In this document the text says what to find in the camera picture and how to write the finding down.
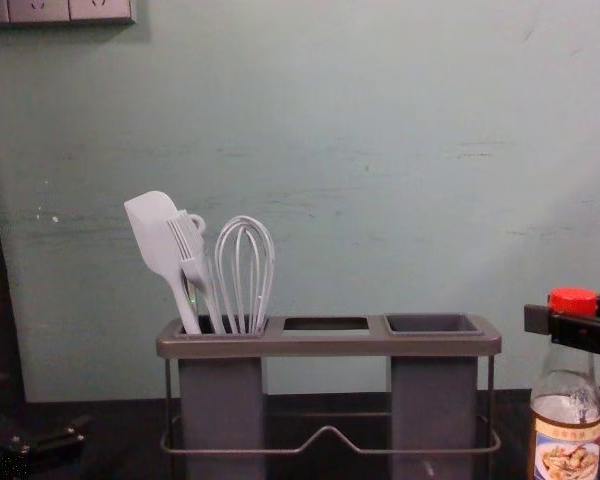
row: painted wall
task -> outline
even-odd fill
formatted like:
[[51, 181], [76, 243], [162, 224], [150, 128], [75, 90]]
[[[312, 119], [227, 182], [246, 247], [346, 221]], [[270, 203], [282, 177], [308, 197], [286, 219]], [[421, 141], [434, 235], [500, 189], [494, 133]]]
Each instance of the painted wall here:
[[[144, 1], [130, 28], [0, 32], [30, 400], [162, 395], [176, 308], [122, 207], [152, 189], [212, 235], [269, 226], [272, 313], [479, 313], [497, 385], [528, 386], [546, 339], [523, 304], [600, 290], [600, 1]], [[383, 387], [382, 361], [342, 363], [270, 387]]]

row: utensil holder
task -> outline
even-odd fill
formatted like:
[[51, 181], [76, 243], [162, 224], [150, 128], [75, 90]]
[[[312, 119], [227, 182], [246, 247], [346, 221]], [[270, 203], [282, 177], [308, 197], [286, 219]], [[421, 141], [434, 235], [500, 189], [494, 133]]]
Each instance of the utensil holder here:
[[[304, 332], [294, 335], [297, 330]], [[324, 330], [343, 333], [321, 335]], [[500, 447], [492, 430], [494, 356], [500, 351], [500, 334], [475, 315], [271, 317], [258, 337], [185, 335], [174, 320], [157, 340], [167, 382], [162, 447], [172, 458], [186, 457], [188, 480], [264, 480], [266, 456], [300, 455], [329, 433], [358, 455], [390, 456], [391, 480], [470, 480], [473, 457], [484, 455], [490, 472], [491, 454]], [[322, 426], [296, 448], [264, 448], [261, 359], [277, 356], [389, 357], [391, 448], [360, 448], [332, 425]], [[479, 357], [489, 361], [488, 440], [476, 447]], [[179, 364], [182, 449], [173, 443], [173, 359]]]

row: red bottle cap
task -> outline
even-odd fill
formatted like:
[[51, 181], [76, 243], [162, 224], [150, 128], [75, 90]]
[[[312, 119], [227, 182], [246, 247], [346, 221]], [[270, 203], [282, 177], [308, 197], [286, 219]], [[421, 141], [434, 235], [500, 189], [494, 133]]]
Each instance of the red bottle cap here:
[[556, 313], [594, 317], [598, 294], [583, 288], [556, 288], [549, 296], [549, 308]]

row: glass bottle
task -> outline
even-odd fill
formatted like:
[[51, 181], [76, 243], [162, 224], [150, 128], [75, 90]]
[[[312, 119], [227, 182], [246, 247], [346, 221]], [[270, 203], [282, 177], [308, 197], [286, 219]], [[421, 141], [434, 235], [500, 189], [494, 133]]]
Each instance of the glass bottle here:
[[[595, 316], [597, 294], [551, 292], [554, 313]], [[531, 391], [529, 480], [596, 480], [600, 463], [600, 389], [593, 354], [551, 343]]]

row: bottle label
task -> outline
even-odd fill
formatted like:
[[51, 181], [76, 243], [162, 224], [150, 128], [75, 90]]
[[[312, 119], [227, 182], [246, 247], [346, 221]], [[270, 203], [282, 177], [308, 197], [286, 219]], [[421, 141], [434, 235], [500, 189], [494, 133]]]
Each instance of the bottle label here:
[[597, 480], [600, 465], [600, 419], [571, 425], [533, 413], [529, 479]]

